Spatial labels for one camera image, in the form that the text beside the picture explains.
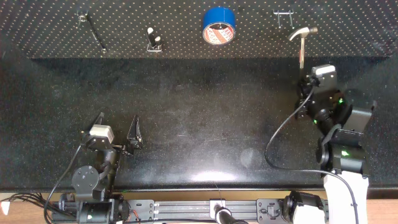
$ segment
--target table surface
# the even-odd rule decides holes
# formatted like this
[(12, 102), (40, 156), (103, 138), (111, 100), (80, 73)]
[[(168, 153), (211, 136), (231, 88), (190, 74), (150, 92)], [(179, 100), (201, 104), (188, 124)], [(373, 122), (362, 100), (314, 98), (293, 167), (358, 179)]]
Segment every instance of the table surface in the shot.
[[(377, 100), (366, 129), (370, 187), (398, 186), (397, 59), (308, 58), (307, 68), (336, 66), (342, 90)], [(0, 191), (49, 191), (99, 112), (124, 143), (135, 114), (144, 149), (121, 158), (116, 191), (319, 189), (315, 174), (271, 169), (267, 141), (294, 110), (297, 58), (218, 60), (48, 59), (7, 55), (0, 75)], [(291, 121), (269, 156), (278, 166), (317, 169), (320, 136), (309, 119)], [(73, 171), (94, 163), (80, 152)]]

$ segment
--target hammer head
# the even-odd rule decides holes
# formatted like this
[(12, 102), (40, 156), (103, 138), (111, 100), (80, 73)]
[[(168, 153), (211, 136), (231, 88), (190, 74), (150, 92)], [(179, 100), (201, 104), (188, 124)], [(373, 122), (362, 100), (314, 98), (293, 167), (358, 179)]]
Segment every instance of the hammer head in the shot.
[(300, 34), (301, 38), (306, 38), (307, 35), (309, 34), (316, 34), (318, 32), (318, 28), (316, 27), (304, 27), (304, 28), (299, 28), (295, 30), (293, 33), (291, 33), (287, 38), (292, 41), (295, 36)]

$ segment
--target black tabletop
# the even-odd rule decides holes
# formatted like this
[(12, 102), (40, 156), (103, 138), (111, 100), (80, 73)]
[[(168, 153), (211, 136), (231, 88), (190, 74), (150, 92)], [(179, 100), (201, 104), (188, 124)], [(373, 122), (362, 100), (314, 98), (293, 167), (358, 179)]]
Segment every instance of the black tabletop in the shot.
[[(397, 59), (308, 58), (336, 66), (339, 87), (378, 103), (366, 128), (371, 188), (398, 187)], [(47, 59), (4, 57), (0, 75), (0, 190), (48, 191), (99, 112), (124, 143), (135, 114), (144, 149), (122, 156), (117, 191), (172, 189), (315, 189), (316, 174), (271, 169), (264, 149), (297, 101), (297, 58)], [(278, 166), (317, 169), (318, 129), (292, 120), (269, 156)], [(93, 163), (80, 152), (73, 171)]]

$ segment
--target hammer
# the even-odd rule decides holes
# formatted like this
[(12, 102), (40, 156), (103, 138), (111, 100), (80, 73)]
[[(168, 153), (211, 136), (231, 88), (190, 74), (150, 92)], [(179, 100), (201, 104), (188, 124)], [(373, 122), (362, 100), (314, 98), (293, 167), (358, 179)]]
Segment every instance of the hammer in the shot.
[(300, 34), (301, 37), (301, 48), (300, 48), (300, 77), (304, 76), (304, 42), (305, 38), (309, 34), (316, 34), (318, 32), (318, 28), (316, 27), (304, 27), (295, 30), (293, 33), (291, 33), (287, 38), (292, 41), (293, 38), (297, 35)]

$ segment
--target wooden floor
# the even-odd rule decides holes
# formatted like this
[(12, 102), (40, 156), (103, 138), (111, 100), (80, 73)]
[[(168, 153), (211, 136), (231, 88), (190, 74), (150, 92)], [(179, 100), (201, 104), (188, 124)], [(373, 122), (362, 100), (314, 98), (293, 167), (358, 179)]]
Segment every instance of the wooden floor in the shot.
[[(260, 192), (252, 193), (250, 194), (249, 192), (246, 192), (244, 194), (246, 195), (241, 195), (237, 194), (231, 194), (233, 195), (240, 195), (240, 196), (235, 196), (230, 198), (226, 192), (223, 192), (223, 198), (226, 198), (228, 200), (242, 200), (241, 197), (246, 196), (246, 200), (253, 200), (252, 197), (257, 197), (257, 198), (265, 198), (265, 197), (258, 197), (261, 196), (259, 195)], [(273, 196), (276, 196), (276, 198), (281, 198), (280, 196), (286, 195), (288, 192), (281, 192), (281, 193), (276, 193)], [(162, 198), (163, 200), (181, 200), (181, 198), (178, 197), (178, 195), (183, 195), (181, 193), (177, 193), (176, 195), (173, 194), (173, 192), (169, 193), (164, 193), (164, 192), (159, 192), (158, 196), (154, 195), (154, 193), (149, 193), (151, 194), (154, 200), (160, 200)], [(144, 198), (143, 195), (141, 197), (138, 197), (137, 195), (134, 196), (134, 194), (130, 195), (127, 194), (127, 198), (134, 197), (136, 199), (142, 199)], [(186, 200), (203, 200), (203, 198), (198, 198), (197, 197), (192, 197), (190, 196), (189, 199)], [(398, 223), (398, 200), (368, 200), (368, 221), (369, 224), (393, 224), (393, 223)], [(13, 202), (11, 203), (9, 213), (7, 216), (5, 216), (2, 212), (0, 212), (0, 223), (2, 224), (15, 224), (15, 223), (30, 223), (30, 224), (43, 224), (44, 219), (43, 219), (43, 209), (36, 207), (35, 205), (32, 205), (28, 202)]]

